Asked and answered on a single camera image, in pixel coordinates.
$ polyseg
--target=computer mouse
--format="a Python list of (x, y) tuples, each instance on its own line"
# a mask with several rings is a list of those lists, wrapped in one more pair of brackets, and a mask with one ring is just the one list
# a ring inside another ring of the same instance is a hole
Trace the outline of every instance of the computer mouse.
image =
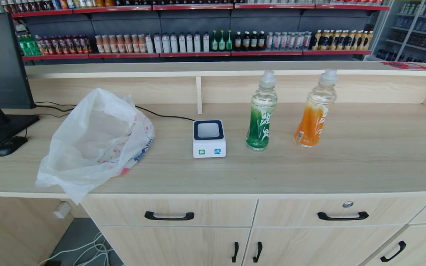
[(27, 142), (26, 137), (11, 137), (7, 140), (4, 140), (0, 143), (0, 157), (10, 155), (19, 147), (21, 147), (24, 143)]

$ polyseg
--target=white plastic bag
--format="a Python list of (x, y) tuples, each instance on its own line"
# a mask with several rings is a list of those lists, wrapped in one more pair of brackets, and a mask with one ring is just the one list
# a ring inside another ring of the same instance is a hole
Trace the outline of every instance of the white plastic bag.
[(131, 96), (97, 88), (80, 101), (52, 136), (36, 186), (60, 185), (78, 204), (110, 177), (124, 174), (154, 140), (152, 122)]

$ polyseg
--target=monitor stand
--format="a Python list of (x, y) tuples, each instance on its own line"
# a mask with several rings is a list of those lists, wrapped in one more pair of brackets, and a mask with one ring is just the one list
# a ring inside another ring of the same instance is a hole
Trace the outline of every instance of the monitor stand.
[(35, 115), (5, 115), (0, 109), (0, 143), (39, 121)]

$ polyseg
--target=orange liquid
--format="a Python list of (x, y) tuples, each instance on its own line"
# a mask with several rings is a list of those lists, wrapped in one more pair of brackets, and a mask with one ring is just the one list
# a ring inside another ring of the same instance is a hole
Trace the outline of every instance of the orange liquid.
[(294, 134), (294, 140), (306, 146), (316, 145), (320, 141), (321, 130), (327, 114), (328, 108), (326, 106), (307, 104), (302, 121)]

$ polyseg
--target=drawer handle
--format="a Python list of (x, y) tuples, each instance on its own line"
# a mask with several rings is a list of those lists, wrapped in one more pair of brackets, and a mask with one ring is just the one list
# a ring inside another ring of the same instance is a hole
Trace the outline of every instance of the drawer handle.
[(153, 212), (146, 212), (146, 214), (144, 214), (144, 217), (146, 217), (147, 219), (155, 219), (158, 221), (188, 221), (190, 219), (193, 219), (195, 217), (195, 214), (193, 212), (187, 212), (185, 214), (185, 217), (182, 218), (160, 218), (155, 217)]
[(257, 243), (257, 256), (252, 258), (252, 261), (254, 263), (257, 263), (257, 261), (259, 260), (259, 256), (261, 255), (262, 252), (262, 242), (258, 242)]
[(238, 256), (238, 250), (240, 249), (240, 244), (238, 242), (234, 243), (234, 256), (232, 258), (233, 263), (236, 262), (236, 256)]
[(382, 262), (387, 262), (387, 261), (390, 261), (391, 259), (394, 259), (398, 254), (400, 254), (405, 249), (405, 247), (407, 246), (407, 244), (404, 241), (401, 241), (401, 242), (399, 242), (399, 246), (400, 246), (400, 249), (399, 249), (399, 251), (397, 251), (396, 254), (394, 254), (394, 256), (392, 256), (392, 257), (390, 257), (388, 259), (386, 259), (385, 256), (382, 256), (381, 257), (381, 261)]
[(353, 217), (353, 218), (333, 218), (333, 217), (329, 217), (324, 212), (317, 213), (318, 218), (320, 218), (322, 220), (325, 220), (325, 221), (356, 221), (358, 219), (366, 219), (367, 217), (369, 217), (369, 214), (367, 214), (367, 212), (358, 212), (358, 214), (359, 214), (359, 217)]

